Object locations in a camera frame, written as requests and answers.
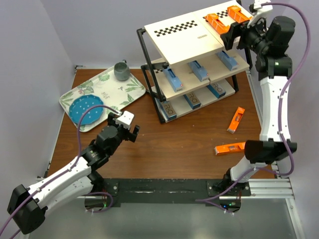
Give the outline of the orange toothpaste box bottom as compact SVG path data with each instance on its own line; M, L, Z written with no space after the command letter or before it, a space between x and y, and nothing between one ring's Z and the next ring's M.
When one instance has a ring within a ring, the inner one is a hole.
M215 13L208 14L204 19L212 26L212 28L219 34L225 34L229 31L230 26L224 25L220 20L219 16Z

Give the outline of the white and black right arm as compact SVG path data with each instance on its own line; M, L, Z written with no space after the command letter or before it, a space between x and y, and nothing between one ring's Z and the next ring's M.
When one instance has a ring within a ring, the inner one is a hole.
M295 22L277 16L270 27L263 22L250 26L248 21L234 22L221 35L227 50L239 37L238 48L256 53L256 70L263 96L263 119L259 140L247 140L244 157L224 174L213 188L220 195L232 196L243 189L252 175L267 165L292 155L297 143L291 142L288 128L288 91L292 75L292 60L285 53L295 32Z

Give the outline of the orange toothpaste box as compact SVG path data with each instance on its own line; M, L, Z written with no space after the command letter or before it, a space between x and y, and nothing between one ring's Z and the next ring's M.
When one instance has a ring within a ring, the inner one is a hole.
M225 34L229 31L230 26L224 25L220 20L219 16L215 13L208 14L204 19L212 26L212 28L219 34Z
M242 118L244 112L245 112L244 108L242 108L242 107L237 108L237 110L236 110L236 112L231 120L231 123L227 129L228 132L234 133L237 130L237 127L241 121L241 118Z
M227 13L228 15L235 20L237 23L243 23L245 21L251 20L251 17L246 16L240 7L233 5L233 6L229 6L227 8Z
M215 155L244 152L246 142L219 145L214 148Z

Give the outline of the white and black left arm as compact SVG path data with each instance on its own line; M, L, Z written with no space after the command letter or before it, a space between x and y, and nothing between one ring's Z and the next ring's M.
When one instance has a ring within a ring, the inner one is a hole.
M124 111L120 116L110 113L108 124L70 163L51 176L24 187L14 188L7 212L19 232L27 235L36 230L49 211L75 197L103 191L102 177L96 172L109 161L122 141L135 142L139 126L130 132L134 114Z

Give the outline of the blue toothpaste box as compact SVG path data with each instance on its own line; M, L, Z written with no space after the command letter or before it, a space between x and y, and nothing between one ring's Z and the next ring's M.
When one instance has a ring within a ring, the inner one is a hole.
M183 89L183 84L180 79L175 75L173 70L170 67L163 69L163 73L167 78L168 82L170 83L174 92L179 92Z
M238 68L238 63L234 57L229 56L225 51L220 51L216 53L217 57L230 71L236 70Z
M202 65L200 65L198 61L195 60L188 62L188 66L190 67L190 69L199 81L202 82L209 79L209 74L207 70Z

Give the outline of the silver toothpaste box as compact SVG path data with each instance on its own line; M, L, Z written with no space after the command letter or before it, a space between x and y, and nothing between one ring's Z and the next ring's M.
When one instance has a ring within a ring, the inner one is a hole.
M201 102L194 92L189 92L183 96L193 110L201 106Z
M177 118L177 113L170 101L161 102L159 99L156 99L156 102L165 122L169 122Z
M206 87L218 99L226 94L226 91L218 83L213 83Z

